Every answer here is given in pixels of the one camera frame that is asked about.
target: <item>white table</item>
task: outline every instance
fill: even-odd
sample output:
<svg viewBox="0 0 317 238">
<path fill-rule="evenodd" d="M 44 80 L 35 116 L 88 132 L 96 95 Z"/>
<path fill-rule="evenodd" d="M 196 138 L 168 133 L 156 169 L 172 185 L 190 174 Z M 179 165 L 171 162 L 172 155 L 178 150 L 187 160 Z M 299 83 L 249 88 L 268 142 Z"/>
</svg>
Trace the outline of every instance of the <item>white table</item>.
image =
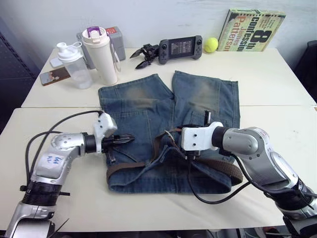
<svg viewBox="0 0 317 238">
<path fill-rule="evenodd" d="M 5 230 L 15 206 L 23 197 L 24 153 L 27 141 L 48 130 L 58 120 L 91 108 L 16 109 L 0 135 L 0 230 Z M 266 130 L 275 150 L 295 169 L 301 179 L 317 191 L 317 111 L 312 106 L 240 107 L 241 127 Z M 70 119 L 57 130 L 92 133 L 97 115 Z M 34 143 L 31 158 L 39 141 Z M 110 232 L 182 229 L 223 229 L 282 225 L 282 214 L 273 201 L 249 186 L 219 205 L 208 205 L 193 195 L 118 194 L 106 184 L 102 155 L 90 154 L 73 162 L 62 191 L 71 193 L 57 201 L 53 220 L 62 231 Z M 223 195 L 208 195 L 220 199 Z"/>
<path fill-rule="evenodd" d="M 300 81 L 286 64 L 277 49 L 264 52 L 214 52 L 203 53 L 198 60 L 176 59 L 165 65 L 158 60 L 140 70 L 135 70 L 144 57 L 129 59 L 136 49 L 126 49 L 127 59 L 121 62 L 118 83 L 124 83 L 158 73 L 171 89 L 175 70 L 216 77 L 223 80 L 239 81 L 241 106 L 267 105 L 316 105 Z M 57 56 L 54 49 L 41 73 L 52 70 L 50 59 Z M 74 88 L 71 79 L 43 87 L 40 78 L 35 81 L 23 108 L 56 107 L 99 107 L 98 89 L 103 87 L 97 71 L 91 70 L 95 83 L 89 89 Z"/>
</svg>

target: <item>clear plastic bottle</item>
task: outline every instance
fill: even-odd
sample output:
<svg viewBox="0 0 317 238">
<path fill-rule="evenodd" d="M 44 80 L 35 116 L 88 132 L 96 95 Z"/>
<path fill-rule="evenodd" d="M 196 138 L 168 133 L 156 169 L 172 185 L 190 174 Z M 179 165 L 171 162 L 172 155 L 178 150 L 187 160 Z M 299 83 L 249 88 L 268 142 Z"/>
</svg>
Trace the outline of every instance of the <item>clear plastic bottle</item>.
<svg viewBox="0 0 317 238">
<path fill-rule="evenodd" d="M 69 75 L 75 82 L 76 87 L 86 89 L 93 84 L 93 81 L 83 55 L 78 50 L 79 47 L 81 47 L 81 42 L 76 42 L 70 46 L 64 42 L 58 43 L 58 59 L 62 61 Z"/>
</svg>

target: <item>yellow tennis ball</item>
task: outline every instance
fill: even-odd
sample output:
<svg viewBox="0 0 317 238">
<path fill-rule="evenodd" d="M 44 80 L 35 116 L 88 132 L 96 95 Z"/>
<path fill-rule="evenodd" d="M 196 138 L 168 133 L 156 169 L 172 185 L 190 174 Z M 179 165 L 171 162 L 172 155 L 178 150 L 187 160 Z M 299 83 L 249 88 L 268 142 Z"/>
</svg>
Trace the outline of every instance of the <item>yellow tennis ball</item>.
<svg viewBox="0 0 317 238">
<path fill-rule="evenodd" d="M 204 44 L 204 50 L 207 53 L 212 53 L 218 48 L 218 40 L 215 37 L 210 37 Z"/>
</svg>

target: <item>blue denim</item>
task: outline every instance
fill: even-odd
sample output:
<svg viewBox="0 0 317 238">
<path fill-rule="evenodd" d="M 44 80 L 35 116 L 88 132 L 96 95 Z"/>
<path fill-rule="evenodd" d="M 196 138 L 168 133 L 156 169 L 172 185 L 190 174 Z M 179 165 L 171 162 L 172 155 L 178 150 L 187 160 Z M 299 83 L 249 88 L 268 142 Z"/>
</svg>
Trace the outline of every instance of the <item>blue denim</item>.
<svg viewBox="0 0 317 238">
<path fill-rule="evenodd" d="M 176 71 L 171 92 L 157 74 L 99 89 L 103 110 L 118 125 L 115 134 L 133 134 L 131 143 L 115 147 L 106 157 L 107 166 L 145 162 L 142 168 L 114 173 L 109 189 L 122 193 L 191 193 L 187 182 L 187 161 L 169 139 L 161 140 L 159 157 L 151 162 L 154 138 L 164 130 L 185 124 L 204 125 L 205 110 L 212 121 L 239 128 L 238 82 L 190 75 Z M 180 146 L 180 134 L 173 132 Z M 202 158 L 232 161 L 218 151 L 202 151 Z M 198 193 L 226 193 L 231 190 L 229 176 L 201 163 L 192 162 L 191 180 Z"/>
</svg>

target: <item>book cover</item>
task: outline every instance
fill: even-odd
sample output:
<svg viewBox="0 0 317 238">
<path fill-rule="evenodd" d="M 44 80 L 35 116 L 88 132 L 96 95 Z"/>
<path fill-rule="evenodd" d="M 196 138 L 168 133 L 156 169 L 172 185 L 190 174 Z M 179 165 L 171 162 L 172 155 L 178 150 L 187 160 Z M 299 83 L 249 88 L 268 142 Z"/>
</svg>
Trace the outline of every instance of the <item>book cover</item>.
<svg viewBox="0 0 317 238">
<path fill-rule="evenodd" d="M 219 38 L 218 51 L 263 51 L 286 14 L 283 11 L 231 8 Z"/>
</svg>

